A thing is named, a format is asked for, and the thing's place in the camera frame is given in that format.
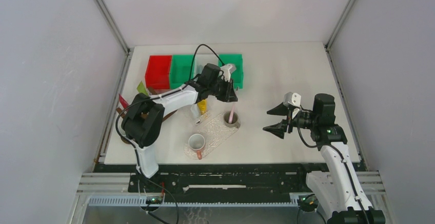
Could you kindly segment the pink toothbrush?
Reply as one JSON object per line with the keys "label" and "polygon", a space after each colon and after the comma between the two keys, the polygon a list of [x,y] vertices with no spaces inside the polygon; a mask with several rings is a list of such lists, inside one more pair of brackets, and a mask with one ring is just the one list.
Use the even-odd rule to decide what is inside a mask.
{"label": "pink toothbrush", "polygon": [[231,107],[231,110],[230,110],[230,115],[229,115],[229,117],[228,117],[228,123],[229,124],[232,124],[232,122],[233,122],[233,117],[234,117],[234,112],[235,112],[235,102],[233,102],[232,103],[232,107]]}

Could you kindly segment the grey ceramic mug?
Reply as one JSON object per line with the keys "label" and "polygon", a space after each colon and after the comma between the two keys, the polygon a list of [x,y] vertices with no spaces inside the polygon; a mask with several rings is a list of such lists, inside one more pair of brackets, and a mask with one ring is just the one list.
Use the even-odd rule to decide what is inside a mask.
{"label": "grey ceramic mug", "polygon": [[224,120],[224,125],[229,128],[239,129],[241,126],[239,116],[235,112],[231,113],[230,111],[228,111],[224,113],[223,120]]}

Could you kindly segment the clear holder with wooden ends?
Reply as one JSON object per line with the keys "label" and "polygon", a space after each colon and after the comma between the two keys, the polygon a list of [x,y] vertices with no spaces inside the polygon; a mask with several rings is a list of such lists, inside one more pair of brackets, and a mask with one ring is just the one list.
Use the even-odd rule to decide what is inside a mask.
{"label": "clear holder with wooden ends", "polygon": [[[151,87],[147,88],[146,92],[147,92],[148,96],[150,96],[150,95],[157,95],[158,94],[158,90],[155,90],[155,89],[153,89]],[[120,114],[121,111],[124,108],[126,108],[128,105],[132,104],[132,101],[133,101],[134,97],[135,97],[135,94],[134,95],[130,95],[128,98],[124,98],[120,94],[118,94],[118,107],[116,108],[116,112],[118,114]]]}

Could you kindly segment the green yellow toothpaste tube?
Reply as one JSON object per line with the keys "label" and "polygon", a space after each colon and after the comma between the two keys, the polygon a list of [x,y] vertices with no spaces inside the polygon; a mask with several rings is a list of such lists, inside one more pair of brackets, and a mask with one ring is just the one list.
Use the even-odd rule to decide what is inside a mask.
{"label": "green yellow toothpaste tube", "polygon": [[139,82],[136,89],[137,89],[138,93],[145,94],[146,96],[149,96],[148,91],[147,91],[143,82]]}

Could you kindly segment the red toothpaste tube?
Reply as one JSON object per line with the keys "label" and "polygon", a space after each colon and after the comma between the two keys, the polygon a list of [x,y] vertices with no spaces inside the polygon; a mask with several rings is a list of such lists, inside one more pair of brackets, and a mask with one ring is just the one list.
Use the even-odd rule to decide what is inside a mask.
{"label": "red toothpaste tube", "polygon": [[123,109],[129,106],[129,103],[120,94],[118,95],[118,101],[123,107]]}

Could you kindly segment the white toothpaste tube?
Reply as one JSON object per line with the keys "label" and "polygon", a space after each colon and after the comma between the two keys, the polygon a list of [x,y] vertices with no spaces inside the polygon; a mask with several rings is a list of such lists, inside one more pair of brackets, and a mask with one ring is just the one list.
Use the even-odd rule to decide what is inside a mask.
{"label": "white toothpaste tube", "polygon": [[193,119],[193,123],[195,126],[199,125],[202,121],[201,121],[201,117],[202,115],[200,115],[199,109],[197,104],[194,104],[191,106],[190,108],[191,114],[192,114],[192,119]]}

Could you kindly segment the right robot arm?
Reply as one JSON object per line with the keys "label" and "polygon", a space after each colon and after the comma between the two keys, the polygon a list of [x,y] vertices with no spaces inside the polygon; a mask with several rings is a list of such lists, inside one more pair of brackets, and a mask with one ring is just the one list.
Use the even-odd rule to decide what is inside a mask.
{"label": "right robot arm", "polygon": [[[306,171],[296,177],[302,191],[312,191],[326,223],[386,223],[382,210],[377,210],[366,196],[350,159],[347,137],[335,122],[335,99],[330,94],[316,94],[311,110],[301,106],[301,96],[289,92],[282,103],[267,111],[268,115],[284,116],[264,131],[283,139],[296,129],[302,143],[317,149],[328,172]],[[303,139],[301,130],[308,129],[314,145]]]}

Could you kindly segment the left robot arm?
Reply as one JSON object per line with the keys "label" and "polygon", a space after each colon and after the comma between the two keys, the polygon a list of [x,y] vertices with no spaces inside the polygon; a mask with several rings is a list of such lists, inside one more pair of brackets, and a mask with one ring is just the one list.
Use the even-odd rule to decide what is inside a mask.
{"label": "left robot arm", "polygon": [[234,64],[221,67],[206,64],[200,74],[180,87],[158,95],[139,93],[121,111],[116,118],[115,129],[119,137],[134,148],[136,170],[142,175],[140,184],[143,188],[153,192],[161,183],[160,177],[155,174],[159,166],[153,144],[159,137],[164,117],[209,96],[226,103],[237,102],[231,77],[235,70]]}

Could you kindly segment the green bin with toothpaste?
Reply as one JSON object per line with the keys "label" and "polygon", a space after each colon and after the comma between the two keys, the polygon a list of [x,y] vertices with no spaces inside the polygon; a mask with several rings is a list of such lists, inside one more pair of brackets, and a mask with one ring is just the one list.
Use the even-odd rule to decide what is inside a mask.
{"label": "green bin with toothpaste", "polygon": [[243,57],[241,54],[220,54],[220,59],[225,64],[234,64],[236,70],[231,74],[233,79],[234,88],[243,88],[244,71],[243,71]]}

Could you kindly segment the clear textured oval tray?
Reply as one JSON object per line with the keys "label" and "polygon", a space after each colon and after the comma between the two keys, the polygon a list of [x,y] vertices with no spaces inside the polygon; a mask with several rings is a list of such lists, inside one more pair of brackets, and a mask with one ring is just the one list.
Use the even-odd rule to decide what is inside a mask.
{"label": "clear textured oval tray", "polygon": [[[235,132],[238,131],[237,128],[229,128],[224,125],[223,112],[216,117],[212,118],[205,125],[201,125],[199,129],[196,129],[193,134],[201,134],[204,136],[206,144],[202,152],[204,159],[211,152],[213,152],[217,147],[219,147],[223,142],[230,138]],[[194,160],[199,160],[196,153],[192,151],[188,146],[188,141],[184,144],[185,155]]]}

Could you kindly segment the brown wooden oval tray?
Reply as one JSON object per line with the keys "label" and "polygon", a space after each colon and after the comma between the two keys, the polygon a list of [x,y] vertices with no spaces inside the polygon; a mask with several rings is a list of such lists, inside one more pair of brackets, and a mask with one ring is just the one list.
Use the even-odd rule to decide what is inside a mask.
{"label": "brown wooden oval tray", "polygon": [[[122,113],[122,109],[121,109],[120,107],[116,108],[116,112],[117,112],[118,114],[120,114],[122,118],[124,118],[125,114]],[[176,112],[176,111],[173,111],[173,112],[169,113],[168,115],[164,116],[163,121],[167,120],[167,119],[168,119],[170,116],[172,116],[175,112]],[[141,118],[142,118],[142,119],[147,118],[147,116],[148,116],[148,114],[144,114],[144,113],[141,114]],[[121,140],[122,140],[123,143],[125,143],[125,144],[129,144],[129,142],[128,142],[126,139],[121,138]]]}

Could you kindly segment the white translucent bin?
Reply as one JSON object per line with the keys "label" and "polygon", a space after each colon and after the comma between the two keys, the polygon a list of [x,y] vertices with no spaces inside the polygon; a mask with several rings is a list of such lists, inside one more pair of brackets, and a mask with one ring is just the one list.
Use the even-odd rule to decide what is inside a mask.
{"label": "white translucent bin", "polygon": [[193,74],[200,74],[208,63],[218,65],[219,59],[214,54],[197,54],[194,60]]}

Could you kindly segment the red plastic bin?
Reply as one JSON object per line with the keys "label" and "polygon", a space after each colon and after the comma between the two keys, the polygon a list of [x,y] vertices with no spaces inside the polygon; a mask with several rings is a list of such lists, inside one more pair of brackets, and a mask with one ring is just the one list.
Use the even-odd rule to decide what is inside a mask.
{"label": "red plastic bin", "polygon": [[146,87],[153,89],[169,89],[169,73],[172,55],[151,55],[145,72]]}

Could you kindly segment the right circuit board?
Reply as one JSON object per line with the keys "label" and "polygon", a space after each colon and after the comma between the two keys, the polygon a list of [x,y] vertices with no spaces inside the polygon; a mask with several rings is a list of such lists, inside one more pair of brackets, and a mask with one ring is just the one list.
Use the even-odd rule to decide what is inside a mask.
{"label": "right circuit board", "polygon": [[314,194],[307,195],[300,200],[299,209],[304,212],[314,212],[317,210],[319,201]]}

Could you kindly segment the circuit board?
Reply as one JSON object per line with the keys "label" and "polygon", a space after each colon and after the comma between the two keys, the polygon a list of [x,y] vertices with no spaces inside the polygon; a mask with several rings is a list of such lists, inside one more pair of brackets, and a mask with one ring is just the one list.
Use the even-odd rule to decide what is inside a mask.
{"label": "circuit board", "polygon": [[164,202],[164,199],[162,197],[147,197],[145,201],[146,206],[150,205],[161,205]]}
{"label": "circuit board", "polygon": [[300,200],[299,209],[304,212],[314,212],[317,210],[319,201],[314,194],[307,195]]}

